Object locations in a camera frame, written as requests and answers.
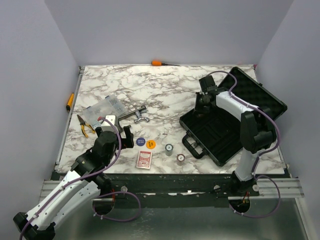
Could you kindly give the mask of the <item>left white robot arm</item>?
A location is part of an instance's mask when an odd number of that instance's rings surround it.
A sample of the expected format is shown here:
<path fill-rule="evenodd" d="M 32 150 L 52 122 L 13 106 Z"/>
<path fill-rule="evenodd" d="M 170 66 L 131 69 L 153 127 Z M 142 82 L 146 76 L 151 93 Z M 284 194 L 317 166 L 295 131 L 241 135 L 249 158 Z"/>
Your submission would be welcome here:
<path fill-rule="evenodd" d="M 58 224 L 81 204 L 113 194 L 104 171 L 118 160 L 121 150 L 133 148 L 129 126 L 124 127 L 124 133 L 122 138 L 115 126 L 97 128 L 93 147 L 76 158 L 62 181 L 34 208 L 14 216 L 21 240 L 52 240 Z"/>

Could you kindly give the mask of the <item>blue poker chip stack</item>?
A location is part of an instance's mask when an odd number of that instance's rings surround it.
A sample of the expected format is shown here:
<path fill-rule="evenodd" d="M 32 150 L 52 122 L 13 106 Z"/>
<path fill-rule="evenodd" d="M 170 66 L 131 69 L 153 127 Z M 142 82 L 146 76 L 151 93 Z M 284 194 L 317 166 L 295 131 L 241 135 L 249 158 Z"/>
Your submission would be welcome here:
<path fill-rule="evenodd" d="M 174 149 L 174 147 L 172 144 L 170 144 L 170 143 L 166 144 L 165 145 L 165 155 L 168 157 L 171 156 L 173 154 L 173 149 Z"/>

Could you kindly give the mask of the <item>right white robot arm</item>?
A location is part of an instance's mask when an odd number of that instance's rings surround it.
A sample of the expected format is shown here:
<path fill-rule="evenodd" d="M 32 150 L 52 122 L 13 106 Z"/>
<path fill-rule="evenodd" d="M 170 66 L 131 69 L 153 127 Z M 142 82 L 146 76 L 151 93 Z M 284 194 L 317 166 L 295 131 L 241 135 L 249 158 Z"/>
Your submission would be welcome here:
<path fill-rule="evenodd" d="M 196 94 L 196 113 L 208 114 L 219 108 L 240 122 L 240 143 L 243 150 L 239 165 L 234 171 L 237 179 L 230 183 L 230 191 L 241 196 L 248 190 L 247 181 L 254 178 L 261 155 L 276 141 L 279 129 L 268 113 L 237 97 L 231 89 L 218 87 L 211 75 L 201 78 L 199 84 L 201 92 Z"/>

